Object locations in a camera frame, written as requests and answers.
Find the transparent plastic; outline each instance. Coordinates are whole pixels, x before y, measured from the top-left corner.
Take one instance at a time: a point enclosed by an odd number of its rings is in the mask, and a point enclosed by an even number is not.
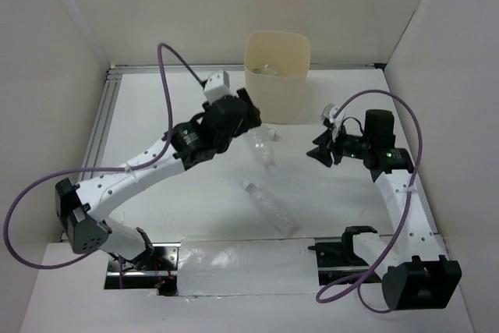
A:
[[[265,64],[262,69],[255,68],[253,73],[256,74],[267,74],[268,76],[280,76],[280,69],[271,64]]]
[[[248,181],[243,181],[242,187],[249,193],[249,199],[253,206],[263,214],[272,226],[274,226],[284,237],[288,238],[298,230],[299,224],[295,219],[264,189]]]
[[[182,241],[179,296],[316,292],[316,254],[306,250],[314,244],[313,239]]]
[[[275,131],[262,124],[257,128],[250,129],[246,137],[257,163],[263,165],[267,172],[274,172],[274,148],[271,140],[276,138]]]

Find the white floor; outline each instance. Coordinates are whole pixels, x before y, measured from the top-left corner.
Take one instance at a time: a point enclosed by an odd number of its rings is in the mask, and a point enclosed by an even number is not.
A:
[[[230,78],[233,90],[243,87],[244,72],[230,72]],[[201,112],[205,99],[188,73],[169,73],[168,82],[174,123],[188,121]],[[314,148],[312,140],[325,130],[319,120],[325,105],[341,104],[368,88],[388,90],[379,69],[310,71],[298,118],[292,125],[274,126],[280,136],[274,143],[277,174],[269,175],[256,164],[242,136],[214,160],[160,182],[129,200],[115,211],[113,218],[141,227],[153,242],[281,238],[251,207],[247,194],[241,190],[240,182],[248,179],[270,189],[296,218],[300,224],[294,235],[297,238],[340,236],[349,225],[371,225],[380,234],[392,234],[384,202],[361,161],[344,159],[339,166],[329,169],[305,155]],[[365,111],[370,108],[395,113],[392,99],[379,94],[361,97],[347,110],[348,115],[363,122]],[[397,145],[407,147],[396,117]],[[166,130],[159,74],[124,75],[102,165],[120,165],[148,148]],[[348,131],[359,130],[353,122]]]

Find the white table surface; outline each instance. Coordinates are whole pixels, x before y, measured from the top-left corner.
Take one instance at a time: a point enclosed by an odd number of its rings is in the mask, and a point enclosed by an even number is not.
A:
[[[205,101],[197,82],[178,70],[167,73],[174,123],[188,121]],[[244,72],[230,72],[231,88],[244,85]],[[340,236],[349,225],[371,225],[380,234],[393,228],[380,193],[361,161],[345,158],[331,169],[308,158],[312,140],[325,128],[319,116],[330,102],[341,104],[365,89],[387,90],[379,69],[312,70],[301,111],[294,123],[274,126],[278,173],[267,174],[251,154],[246,140],[234,140],[228,151],[167,179],[125,202],[112,217],[144,229],[153,242],[182,239],[274,239],[281,235],[251,205],[239,183],[243,179],[266,186],[300,224],[300,237]],[[397,146],[407,147],[393,101],[371,94],[348,106],[348,115],[362,122],[367,109],[394,112]],[[358,133],[354,122],[351,133]],[[125,74],[112,116],[102,165],[119,165],[149,147],[167,130],[165,100],[158,73]]]
[[[72,258],[69,244],[52,243],[43,263]],[[21,333],[473,332],[459,289],[445,310],[376,315],[355,293],[320,305],[314,293],[196,298],[104,290],[107,261],[107,254],[99,252],[71,267],[38,272]],[[336,286],[331,292],[343,288]],[[380,284],[364,285],[363,296],[371,306],[386,308]]]

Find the plastic container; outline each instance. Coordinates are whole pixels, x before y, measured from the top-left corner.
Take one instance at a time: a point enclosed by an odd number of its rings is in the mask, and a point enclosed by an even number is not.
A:
[[[286,212],[286,209],[261,187],[252,182],[243,181],[242,188],[249,193],[253,206],[265,216],[284,237],[289,237],[299,228],[298,223]]]
[[[264,122],[287,124],[298,114],[310,66],[310,42],[301,35],[257,31],[244,57],[246,89]]]

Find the cable tie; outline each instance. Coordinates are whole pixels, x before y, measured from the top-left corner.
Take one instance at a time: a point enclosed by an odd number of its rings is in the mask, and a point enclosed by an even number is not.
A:
[[[125,173],[129,173],[132,176],[133,181],[135,181],[135,183],[140,182],[135,174],[135,171],[132,169],[132,165],[130,165],[129,162],[125,163],[125,168],[123,168],[123,170],[125,171]]]
[[[415,185],[406,187],[405,189],[400,190],[399,193],[412,193],[413,191],[416,191],[416,186]]]

